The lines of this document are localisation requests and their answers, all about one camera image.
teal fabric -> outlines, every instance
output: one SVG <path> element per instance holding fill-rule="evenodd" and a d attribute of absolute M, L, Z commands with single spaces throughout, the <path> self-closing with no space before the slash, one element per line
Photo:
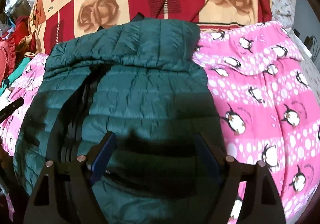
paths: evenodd
<path fill-rule="evenodd" d="M 86 154 L 107 131 L 117 136 L 109 174 L 92 187 L 108 223 L 202 223 L 219 187 L 196 156 L 194 135 L 203 132 L 225 148 L 206 73 L 191 60 L 199 33 L 193 23 L 148 19 L 56 45 L 16 144 L 14 168 L 26 191 L 45 164 L 63 104 L 90 66 L 111 63 L 78 150 Z"/>
<path fill-rule="evenodd" d="M 0 88 L 0 96 L 4 93 L 6 88 L 9 88 L 11 84 L 22 75 L 23 70 L 30 61 L 31 59 L 29 57 L 23 58 L 18 67 L 12 72 L 12 74 L 8 76 L 9 81 L 6 81 L 5 79 L 2 81 Z"/>

green puffer jacket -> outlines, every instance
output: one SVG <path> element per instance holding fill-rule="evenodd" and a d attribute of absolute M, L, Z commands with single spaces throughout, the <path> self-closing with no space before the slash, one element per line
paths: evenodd
<path fill-rule="evenodd" d="M 92 187 L 106 219 L 202 223 L 219 188 L 196 156 L 194 135 L 206 133 L 225 148 L 206 73 L 191 60 L 199 33 L 193 23 L 148 19 L 56 45 L 16 145 L 14 168 L 28 194 L 46 160 L 65 160 L 68 124 L 83 98 L 73 95 L 100 70 L 70 160 L 107 131 L 116 134 L 108 173 Z"/>

metal screw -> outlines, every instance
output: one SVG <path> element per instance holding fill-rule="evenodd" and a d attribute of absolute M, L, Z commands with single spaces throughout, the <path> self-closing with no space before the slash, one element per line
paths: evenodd
<path fill-rule="evenodd" d="M 266 163 L 264 161 L 258 161 L 258 165 L 261 167 L 265 167 Z"/>
<path fill-rule="evenodd" d="M 226 161 L 232 163 L 235 159 L 231 155 L 226 156 Z"/>
<path fill-rule="evenodd" d="M 78 162 L 83 162 L 85 160 L 85 155 L 79 155 L 77 157 Z"/>
<path fill-rule="evenodd" d="M 46 163 L 45 163 L 45 166 L 46 167 L 50 167 L 50 166 L 52 166 L 53 165 L 53 161 L 47 161 Z"/>

